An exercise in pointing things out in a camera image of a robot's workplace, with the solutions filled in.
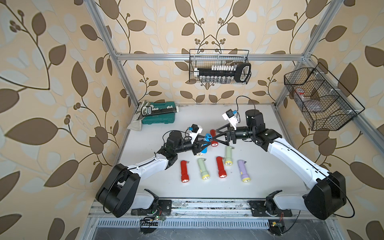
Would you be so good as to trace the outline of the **red flashlight back row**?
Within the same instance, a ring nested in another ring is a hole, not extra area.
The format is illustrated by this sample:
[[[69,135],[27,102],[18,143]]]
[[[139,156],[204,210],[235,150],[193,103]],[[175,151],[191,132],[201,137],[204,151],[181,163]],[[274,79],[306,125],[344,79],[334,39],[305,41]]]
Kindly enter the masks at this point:
[[[210,134],[212,136],[211,146],[212,147],[217,147],[219,145],[219,143],[214,139],[215,136],[216,136],[216,130],[214,130],[214,129],[210,130]]]

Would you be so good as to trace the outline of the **blue flashlight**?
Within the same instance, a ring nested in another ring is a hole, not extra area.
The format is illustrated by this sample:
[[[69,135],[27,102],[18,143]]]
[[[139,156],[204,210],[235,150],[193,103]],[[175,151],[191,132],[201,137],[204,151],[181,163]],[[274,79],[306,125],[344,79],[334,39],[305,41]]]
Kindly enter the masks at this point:
[[[206,134],[204,139],[203,139],[203,143],[201,144],[201,151],[198,153],[199,156],[202,156],[204,154],[207,153],[208,151],[208,147],[211,145],[212,143],[212,135],[211,134]]]

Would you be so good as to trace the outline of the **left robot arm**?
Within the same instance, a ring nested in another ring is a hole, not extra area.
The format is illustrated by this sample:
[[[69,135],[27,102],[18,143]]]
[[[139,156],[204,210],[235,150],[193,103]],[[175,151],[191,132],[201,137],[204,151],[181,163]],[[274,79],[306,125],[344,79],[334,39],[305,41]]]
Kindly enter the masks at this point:
[[[103,206],[106,214],[122,217],[128,210],[137,215],[154,215],[161,212],[159,197],[151,190],[138,194],[141,180],[170,168],[178,159],[178,153],[191,151],[195,156],[211,145],[213,136],[182,131],[168,131],[168,138],[155,156],[138,164],[115,165],[98,190],[96,200]]]

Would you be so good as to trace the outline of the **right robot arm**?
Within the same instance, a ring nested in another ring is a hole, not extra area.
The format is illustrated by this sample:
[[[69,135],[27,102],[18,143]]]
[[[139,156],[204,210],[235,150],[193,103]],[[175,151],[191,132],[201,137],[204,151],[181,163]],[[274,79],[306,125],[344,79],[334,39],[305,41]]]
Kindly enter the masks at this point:
[[[277,131],[266,128],[259,110],[246,111],[244,127],[238,127],[237,112],[226,111],[223,115],[228,124],[216,130],[213,138],[229,145],[237,140],[251,140],[265,152],[277,157],[288,166],[309,189],[307,193],[286,194],[281,190],[266,197],[264,209],[267,215],[276,216],[283,210],[308,211],[320,220],[326,220],[347,203],[346,180],[339,172],[329,172],[293,148]]]

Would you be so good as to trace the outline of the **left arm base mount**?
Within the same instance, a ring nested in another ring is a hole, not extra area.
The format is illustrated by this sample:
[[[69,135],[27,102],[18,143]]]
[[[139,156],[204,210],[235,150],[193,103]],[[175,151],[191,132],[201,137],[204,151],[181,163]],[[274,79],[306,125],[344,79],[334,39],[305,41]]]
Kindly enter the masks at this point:
[[[132,216],[169,216],[172,211],[172,200],[154,200],[148,209],[132,209]]]

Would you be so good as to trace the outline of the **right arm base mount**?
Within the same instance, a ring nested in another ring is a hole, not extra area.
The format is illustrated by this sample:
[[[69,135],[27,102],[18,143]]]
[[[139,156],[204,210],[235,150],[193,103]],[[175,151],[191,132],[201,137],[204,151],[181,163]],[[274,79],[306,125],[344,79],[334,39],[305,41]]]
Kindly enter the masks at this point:
[[[253,217],[292,217],[291,210],[280,210],[275,203],[267,200],[248,201]]]

